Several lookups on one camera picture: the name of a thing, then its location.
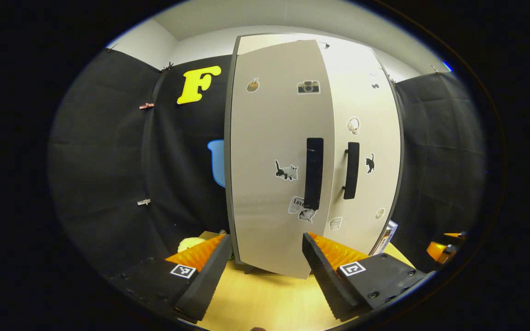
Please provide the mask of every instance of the ceiling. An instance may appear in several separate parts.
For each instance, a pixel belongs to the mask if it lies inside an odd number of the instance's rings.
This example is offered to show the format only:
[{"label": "ceiling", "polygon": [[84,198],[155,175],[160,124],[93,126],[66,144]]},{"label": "ceiling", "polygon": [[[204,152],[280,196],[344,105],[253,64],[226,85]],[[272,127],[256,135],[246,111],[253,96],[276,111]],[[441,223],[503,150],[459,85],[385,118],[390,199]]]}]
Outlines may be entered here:
[{"label": "ceiling", "polygon": [[441,63],[393,23],[343,0],[188,0],[153,17],[177,40],[227,28],[286,25],[345,36],[400,59],[421,74]]}]

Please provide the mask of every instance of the white box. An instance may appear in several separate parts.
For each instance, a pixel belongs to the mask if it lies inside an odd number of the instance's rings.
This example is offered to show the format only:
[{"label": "white box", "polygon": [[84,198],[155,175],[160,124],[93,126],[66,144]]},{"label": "white box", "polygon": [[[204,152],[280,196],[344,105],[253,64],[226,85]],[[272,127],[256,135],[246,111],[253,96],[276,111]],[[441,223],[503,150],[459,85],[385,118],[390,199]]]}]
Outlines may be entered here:
[{"label": "white box", "polygon": [[394,236],[394,233],[396,232],[396,228],[398,228],[398,224],[395,224],[394,222],[389,221],[385,231],[383,231],[383,236],[381,237],[381,241],[379,242],[379,245],[377,245],[372,255],[383,253],[383,250],[386,249],[387,247],[387,243],[389,243],[392,237]]}]

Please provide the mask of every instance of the blue object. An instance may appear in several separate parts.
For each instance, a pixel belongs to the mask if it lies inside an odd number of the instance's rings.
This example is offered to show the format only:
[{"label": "blue object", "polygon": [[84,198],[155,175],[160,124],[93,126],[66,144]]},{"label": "blue object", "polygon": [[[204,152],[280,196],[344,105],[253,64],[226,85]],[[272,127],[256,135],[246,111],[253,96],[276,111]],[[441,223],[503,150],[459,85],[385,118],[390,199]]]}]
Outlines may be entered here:
[{"label": "blue object", "polygon": [[212,175],[221,187],[225,187],[225,141],[212,140],[208,143],[212,151]]},{"label": "blue object", "polygon": [[449,71],[453,71],[453,69],[451,69],[451,67],[445,61],[443,61],[443,64],[447,67],[447,69],[449,69]]}]

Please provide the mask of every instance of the yellow letter f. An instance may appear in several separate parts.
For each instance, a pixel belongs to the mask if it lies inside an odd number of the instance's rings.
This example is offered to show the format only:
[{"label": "yellow letter f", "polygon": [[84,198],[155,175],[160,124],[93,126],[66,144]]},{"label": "yellow letter f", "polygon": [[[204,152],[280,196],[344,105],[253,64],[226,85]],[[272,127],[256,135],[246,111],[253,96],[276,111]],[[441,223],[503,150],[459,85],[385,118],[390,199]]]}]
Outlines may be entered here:
[{"label": "yellow letter f", "polygon": [[185,84],[183,85],[183,93],[177,99],[177,103],[181,105],[182,103],[193,103],[200,101],[202,99],[202,95],[197,92],[198,86],[202,88],[202,91],[207,90],[212,83],[212,76],[210,75],[217,76],[221,72],[222,69],[215,65],[214,67],[190,70],[183,74],[183,77],[185,77]]}]

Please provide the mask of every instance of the cabinet handle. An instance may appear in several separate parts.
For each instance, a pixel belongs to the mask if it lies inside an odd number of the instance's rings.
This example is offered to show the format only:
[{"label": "cabinet handle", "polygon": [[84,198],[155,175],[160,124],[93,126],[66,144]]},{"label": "cabinet handle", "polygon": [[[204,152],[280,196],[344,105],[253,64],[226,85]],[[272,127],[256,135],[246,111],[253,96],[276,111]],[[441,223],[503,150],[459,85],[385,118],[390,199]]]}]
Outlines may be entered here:
[{"label": "cabinet handle", "polygon": [[355,198],[357,189],[357,177],[359,176],[359,143],[349,143],[347,153],[347,179],[345,180],[345,194],[343,199]]},{"label": "cabinet handle", "polygon": [[322,160],[324,139],[306,139],[304,208],[318,210],[322,189]]}]

